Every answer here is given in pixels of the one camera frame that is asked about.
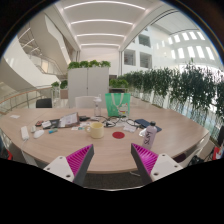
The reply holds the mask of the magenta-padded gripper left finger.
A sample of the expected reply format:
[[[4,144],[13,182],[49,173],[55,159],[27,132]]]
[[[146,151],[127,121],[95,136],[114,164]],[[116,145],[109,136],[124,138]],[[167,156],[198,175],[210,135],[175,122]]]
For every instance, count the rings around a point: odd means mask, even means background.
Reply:
[[[82,186],[93,155],[94,146],[90,144],[67,157],[58,156],[44,170]]]

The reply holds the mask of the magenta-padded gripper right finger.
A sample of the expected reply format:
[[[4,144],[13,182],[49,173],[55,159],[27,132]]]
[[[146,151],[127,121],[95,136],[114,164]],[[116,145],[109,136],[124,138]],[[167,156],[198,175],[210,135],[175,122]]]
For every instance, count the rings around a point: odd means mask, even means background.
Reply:
[[[131,144],[131,154],[144,185],[182,169],[182,166],[167,154],[156,154],[134,143]]]

